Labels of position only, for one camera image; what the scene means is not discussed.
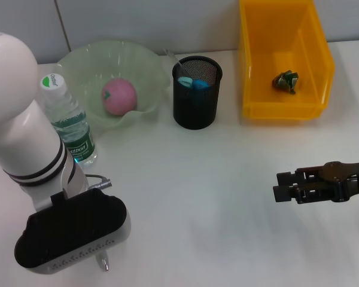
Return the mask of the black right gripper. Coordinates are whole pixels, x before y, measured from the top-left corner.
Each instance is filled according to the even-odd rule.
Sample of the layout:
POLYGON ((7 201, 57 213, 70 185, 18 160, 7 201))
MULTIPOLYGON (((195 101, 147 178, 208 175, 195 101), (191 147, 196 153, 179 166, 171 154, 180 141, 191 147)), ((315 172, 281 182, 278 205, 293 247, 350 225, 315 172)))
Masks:
POLYGON ((359 194, 359 163, 332 161, 323 167, 298 168, 294 173, 278 173, 276 177, 276 202, 295 199, 298 204, 329 200, 340 203, 359 194))

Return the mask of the green plastic wrapper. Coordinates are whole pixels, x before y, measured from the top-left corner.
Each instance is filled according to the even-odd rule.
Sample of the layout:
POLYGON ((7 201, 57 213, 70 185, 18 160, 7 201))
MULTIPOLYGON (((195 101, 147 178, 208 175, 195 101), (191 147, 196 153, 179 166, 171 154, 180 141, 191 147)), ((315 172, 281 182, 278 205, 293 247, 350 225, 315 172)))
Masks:
POLYGON ((295 88, 298 82, 299 75, 297 72, 292 72, 288 70, 286 72, 281 72, 272 80, 272 86, 274 88, 284 90, 290 94, 296 94, 295 88))

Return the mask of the blue safety scissors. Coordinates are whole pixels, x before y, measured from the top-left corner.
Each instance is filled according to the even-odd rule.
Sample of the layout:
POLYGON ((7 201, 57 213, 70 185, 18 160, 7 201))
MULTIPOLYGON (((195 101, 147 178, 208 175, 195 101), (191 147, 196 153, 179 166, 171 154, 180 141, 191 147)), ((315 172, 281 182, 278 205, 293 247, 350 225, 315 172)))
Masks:
POLYGON ((177 81, 187 88, 192 88, 193 90, 204 90, 209 88, 209 84, 205 81, 199 79, 192 79, 190 77, 179 77, 177 81))

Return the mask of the clear plastic ruler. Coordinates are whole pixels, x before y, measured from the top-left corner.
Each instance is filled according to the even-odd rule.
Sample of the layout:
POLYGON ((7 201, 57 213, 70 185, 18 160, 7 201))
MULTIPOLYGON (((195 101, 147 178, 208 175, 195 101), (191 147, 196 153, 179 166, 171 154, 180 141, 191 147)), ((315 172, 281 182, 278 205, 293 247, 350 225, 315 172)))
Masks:
POLYGON ((192 76, 191 73, 189 73, 189 71, 185 68, 185 66, 180 62, 180 60, 177 58, 177 56, 171 52, 169 49, 164 48, 163 51, 165 52, 165 54, 174 62, 174 70, 175 70, 175 75, 174 78, 178 79, 180 77, 186 77, 186 78, 191 78, 194 79, 194 77, 192 76))

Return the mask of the pink toy peach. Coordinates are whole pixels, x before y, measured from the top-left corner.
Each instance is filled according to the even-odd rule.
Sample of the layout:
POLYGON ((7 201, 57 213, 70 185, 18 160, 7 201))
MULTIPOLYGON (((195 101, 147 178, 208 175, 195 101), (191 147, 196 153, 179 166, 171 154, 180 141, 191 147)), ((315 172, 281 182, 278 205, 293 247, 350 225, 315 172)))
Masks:
POLYGON ((130 81, 123 78, 108 81, 101 96, 106 112, 115 116, 122 116, 137 106, 136 90, 130 81))

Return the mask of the silver ballpoint pen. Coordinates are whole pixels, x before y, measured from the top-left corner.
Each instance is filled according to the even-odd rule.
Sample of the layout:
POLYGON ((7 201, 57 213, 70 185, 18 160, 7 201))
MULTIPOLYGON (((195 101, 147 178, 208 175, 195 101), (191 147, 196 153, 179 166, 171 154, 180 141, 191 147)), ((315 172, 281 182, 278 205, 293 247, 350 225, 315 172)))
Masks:
POLYGON ((106 251, 96 254, 96 260, 102 271, 107 272, 109 270, 109 259, 106 251))

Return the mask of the clear green-label water bottle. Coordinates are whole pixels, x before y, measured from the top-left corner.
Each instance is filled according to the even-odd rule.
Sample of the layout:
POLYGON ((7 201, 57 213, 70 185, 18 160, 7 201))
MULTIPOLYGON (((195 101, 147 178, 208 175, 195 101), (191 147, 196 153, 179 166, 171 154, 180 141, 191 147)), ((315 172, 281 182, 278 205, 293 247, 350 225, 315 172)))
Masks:
POLYGON ((88 167, 97 159, 97 151, 86 112, 68 90, 59 74, 48 74, 41 79, 45 96, 45 114, 80 167, 88 167))

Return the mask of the black mesh pen holder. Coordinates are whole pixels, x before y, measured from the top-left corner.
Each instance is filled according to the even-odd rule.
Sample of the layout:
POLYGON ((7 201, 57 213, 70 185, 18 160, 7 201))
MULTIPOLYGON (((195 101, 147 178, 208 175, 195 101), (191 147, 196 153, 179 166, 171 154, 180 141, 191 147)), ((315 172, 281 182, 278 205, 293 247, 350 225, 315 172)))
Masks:
POLYGON ((205 56, 188 56, 180 60, 195 79, 205 81, 209 88, 193 90, 181 85, 173 78, 173 117, 182 127, 190 130, 210 126, 216 117, 222 68, 213 59, 205 56))

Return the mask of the pale green wavy fruit plate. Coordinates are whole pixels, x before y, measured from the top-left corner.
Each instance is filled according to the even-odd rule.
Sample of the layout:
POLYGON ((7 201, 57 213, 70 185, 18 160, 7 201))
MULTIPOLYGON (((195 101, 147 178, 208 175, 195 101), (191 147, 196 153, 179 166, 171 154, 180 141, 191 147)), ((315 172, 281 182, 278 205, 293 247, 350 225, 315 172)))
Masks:
POLYGON ((72 50, 53 71, 64 77, 69 91, 85 110, 95 136, 155 113, 171 82, 155 52, 122 40, 99 41, 72 50), (136 89, 136 107, 123 116, 106 112, 101 100, 104 85, 116 78, 128 80, 136 89))

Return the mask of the yellow plastic bin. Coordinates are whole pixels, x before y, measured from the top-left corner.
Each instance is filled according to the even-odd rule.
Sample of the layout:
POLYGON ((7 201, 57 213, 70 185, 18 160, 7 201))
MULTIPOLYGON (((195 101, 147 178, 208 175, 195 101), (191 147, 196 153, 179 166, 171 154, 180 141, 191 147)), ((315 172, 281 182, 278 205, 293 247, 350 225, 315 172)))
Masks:
POLYGON ((314 0, 240 0, 242 114, 251 120, 305 121, 327 108, 335 64, 314 0), (291 70, 296 94, 272 80, 291 70))

